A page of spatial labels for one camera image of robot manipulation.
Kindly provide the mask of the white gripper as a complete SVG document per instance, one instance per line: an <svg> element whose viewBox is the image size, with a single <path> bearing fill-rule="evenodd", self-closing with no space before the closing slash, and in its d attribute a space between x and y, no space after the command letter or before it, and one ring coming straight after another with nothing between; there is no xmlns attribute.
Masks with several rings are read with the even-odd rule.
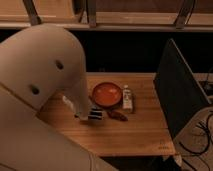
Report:
<svg viewBox="0 0 213 171"><path fill-rule="evenodd" d="M88 99L71 98L69 96L62 96L62 101L70 108L76 117L80 120L87 120L90 112Z"/></svg>

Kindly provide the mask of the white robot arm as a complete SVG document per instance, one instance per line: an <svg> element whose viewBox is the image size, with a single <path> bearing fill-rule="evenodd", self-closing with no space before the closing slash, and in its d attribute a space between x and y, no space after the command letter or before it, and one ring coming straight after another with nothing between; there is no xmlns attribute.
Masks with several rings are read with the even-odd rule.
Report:
<svg viewBox="0 0 213 171"><path fill-rule="evenodd" d="M41 24L0 43L0 171L117 171L37 118L56 91L88 119L85 54L73 34Z"/></svg>

